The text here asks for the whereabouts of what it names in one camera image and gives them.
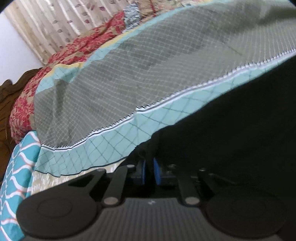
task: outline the circular pad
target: circular pad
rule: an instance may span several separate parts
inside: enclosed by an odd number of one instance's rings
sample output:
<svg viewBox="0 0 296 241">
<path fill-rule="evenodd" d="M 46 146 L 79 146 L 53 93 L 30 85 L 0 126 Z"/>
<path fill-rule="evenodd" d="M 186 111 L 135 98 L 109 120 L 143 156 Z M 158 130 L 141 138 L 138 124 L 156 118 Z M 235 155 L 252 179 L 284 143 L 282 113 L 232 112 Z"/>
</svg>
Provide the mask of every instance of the circular pad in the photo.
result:
<svg viewBox="0 0 296 241">
<path fill-rule="evenodd" d="M 97 208 L 89 196 L 65 198 L 40 193 L 21 202 L 17 220 L 25 234 L 60 239 L 86 229 L 95 219 Z"/>
<path fill-rule="evenodd" d="M 243 186 L 223 189 L 207 203 L 206 213 L 222 232 L 248 239 L 275 234 L 287 217 L 278 198 Z"/>
</svg>

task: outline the sheer curtain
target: sheer curtain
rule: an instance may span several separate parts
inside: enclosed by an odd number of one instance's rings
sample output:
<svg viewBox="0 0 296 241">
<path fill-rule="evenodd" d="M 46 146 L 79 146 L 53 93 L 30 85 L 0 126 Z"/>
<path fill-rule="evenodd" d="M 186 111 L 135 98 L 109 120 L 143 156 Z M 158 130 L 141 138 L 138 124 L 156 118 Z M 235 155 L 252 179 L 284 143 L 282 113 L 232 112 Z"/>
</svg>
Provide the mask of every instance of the sheer curtain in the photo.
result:
<svg viewBox="0 0 296 241">
<path fill-rule="evenodd" d="M 75 37 L 108 21 L 129 0 L 14 0 L 5 14 L 44 64 Z"/>
</svg>

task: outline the white wall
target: white wall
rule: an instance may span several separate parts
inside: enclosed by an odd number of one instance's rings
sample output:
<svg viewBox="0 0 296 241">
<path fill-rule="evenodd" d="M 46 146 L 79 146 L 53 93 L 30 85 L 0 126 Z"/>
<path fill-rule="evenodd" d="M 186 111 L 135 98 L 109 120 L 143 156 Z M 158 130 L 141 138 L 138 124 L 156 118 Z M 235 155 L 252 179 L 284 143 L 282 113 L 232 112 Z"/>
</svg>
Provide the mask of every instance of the white wall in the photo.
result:
<svg viewBox="0 0 296 241">
<path fill-rule="evenodd" d="M 24 72 L 42 66 L 2 12 L 0 13 L 0 85 L 16 83 Z"/>
</svg>

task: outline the bed sheet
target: bed sheet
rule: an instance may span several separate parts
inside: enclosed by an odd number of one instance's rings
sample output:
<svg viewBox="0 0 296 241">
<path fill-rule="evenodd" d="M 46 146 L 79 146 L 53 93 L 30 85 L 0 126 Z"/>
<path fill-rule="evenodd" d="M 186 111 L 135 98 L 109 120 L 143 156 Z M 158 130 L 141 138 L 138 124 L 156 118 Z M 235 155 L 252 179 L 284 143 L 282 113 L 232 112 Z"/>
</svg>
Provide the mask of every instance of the bed sheet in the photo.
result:
<svg viewBox="0 0 296 241">
<path fill-rule="evenodd" d="M 36 88 L 41 79 L 54 66 L 57 64 L 70 65 L 77 62 L 85 62 L 105 42 L 123 32 L 132 30 L 155 16 L 178 7 L 193 6 L 210 1 L 212 0 L 139 0 L 137 3 L 127 6 L 124 11 L 115 14 L 106 24 L 77 37 L 64 49 L 52 55 L 48 60 L 48 64 L 29 81 L 20 97 L 16 100 L 9 119 L 12 138 L 16 143 L 19 143 L 28 131 L 35 129 L 33 98 Z"/>
<path fill-rule="evenodd" d="M 19 241 L 23 237 L 15 214 L 20 202 L 31 195 L 32 172 L 39 151 L 35 131 L 30 131 L 13 150 L 0 190 L 0 240 Z"/>
<path fill-rule="evenodd" d="M 11 136 L 16 143 L 19 143 L 28 131 L 35 129 L 33 98 L 41 79 L 57 64 L 85 62 L 97 48 L 120 35 L 124 29 L 124 12 L 119 11 L 107 23 L 77 37 L 49 59 L 48 64 L 25 86 L 11 111 L 9 125 Z"/>
</svg>

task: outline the patterned bedspread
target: patterned bedspread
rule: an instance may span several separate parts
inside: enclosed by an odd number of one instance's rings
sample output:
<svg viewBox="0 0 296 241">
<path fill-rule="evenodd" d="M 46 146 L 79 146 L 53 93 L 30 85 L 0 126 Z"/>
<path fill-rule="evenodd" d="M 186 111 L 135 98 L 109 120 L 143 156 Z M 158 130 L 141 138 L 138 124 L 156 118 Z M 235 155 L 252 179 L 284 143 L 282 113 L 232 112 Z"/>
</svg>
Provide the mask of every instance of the patterned bedspread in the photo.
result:
<svg viewBox="0 0 296 241">
<path fill-rule="evenodd" d="M 35 129 L 33 98 L 41 79 L 59 63 L 69 65 L 85 62 L 103 43 L 120 35 L 124 29 L 124 14 L 120 11 L 107 23 L 79 36 L 49 59 L 48 64 L 25 86 L 11 111 L 9 119 L 11 135 L 17 143 L 28 131 Z"/>
<path fill-rule="evenodd" d="M 56 66 L 35 95 L 36 170 L 73 175 L 125 158 L 155 131 L 291 57 L 295 15 L 288 1 L 179 8 L 109 41 L 84 64 Z"/>
<path fill-rule="evenodd" d="M 35 129 L 33 98 L 41 79 L 57 64 L 73 64 L 85 62 L 86 59 L 103 43 L 131 30 L 155 16 L 173 10 L 177 7 L 193 6 L 211 0 L 138 0 L 123 11 L 118 12 L 106 24 L 76 38 L 60 52 L 54 54 L 48 64 L 33 77 L 17 99 L 10 115 L 12 138 L 18 143 L 25 134 Z"/>
<path fill-rule="evenodd" d="M 39 151 L 35 131 L 29 132 L 13 150 L 0 191 L 0 240 L 18 241 L 24 236 L 16 220 L 16 210 L 31 194 L 31 175 Z"/>
</svg>

